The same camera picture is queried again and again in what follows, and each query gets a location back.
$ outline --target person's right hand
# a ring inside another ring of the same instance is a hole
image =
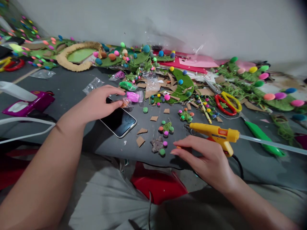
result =
[[[171,154],[186,161],[209,185],[221,193],[229,193],[236,187],[237,176],[231,170],[220,144],[196,136],[188,136],[174,142],[175,146],[192,148],[202,157],[195,157],[184,149],[173,149]]]

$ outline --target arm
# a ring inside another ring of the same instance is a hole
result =
[[[185,149],[173,149],[171,152],[185,160],[204,181],[221,192],[254,229],[299,229],[233,173],[218,143],[188,136],[174,142],[174,145],[193,148],[203,155],[197,158]]]
[[[0,229],[57,226],[70,198],[85,125],[122,105],[122,101],[106,104],[110,94],[125,93],[112,86],[93,90],[58,121],[2,202]]]

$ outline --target smartphone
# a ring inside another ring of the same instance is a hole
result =
[[[123,138],[136,124],[137,120],[122,108],[116,109],[109,116],[100,119],[118,138]]]

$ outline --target red-handled scissors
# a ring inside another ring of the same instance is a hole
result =
[[[214,99],[216,102],[217,107],[226,115],[228,116],[234,116],[237,114],[237,112],[240,112],[242,110],[242,105],[239,102],[238,99],[236,99],[234,96],[226,93],[226,92],[222,92],[220,89],[218,89],[217,87],[215,87],[210,81],[206,80],[206,83],[210,86],[210,88],[213,90],[213,92],[215,93],[214,95]],[[233,99],[238,108],[235,108],[233,106],[233,104],[230,102],[229,98]],[[227,105],[227,107],[231,110],[231,112],[226,111],[220,104],[220,102],[225,103]]]

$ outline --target pink pom-pom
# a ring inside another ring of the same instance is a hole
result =
[[[275,99],[276,100],[281,100],[287,97],[286,93],[280,92],[280,93],[275,93]]]
[[[304,105],[305,102],[303,100],[294,100],[294,101],[291,101],[290,104],[292,106],[295,106],[295,107],[300,107],[300,106]]]
[[[164,96],[164,99],[165,99],[166,101],[168,101],[168,100],[170,99],[170,95],[166,94],[166,95]]]
[[[244,68],[239,68],[237,71],[238,74],[243,74],[244,72],[245,72]]]
[[[262,73],[262,74],[260,74],[259,79],[264,80],[264,79],[267,79],[268,77],[269,77],[268,73]]]
[[[266,94],[263,96],[263,99],[267,100],[267,101],[271,101],[275,99],[275,95],[274,94]]]

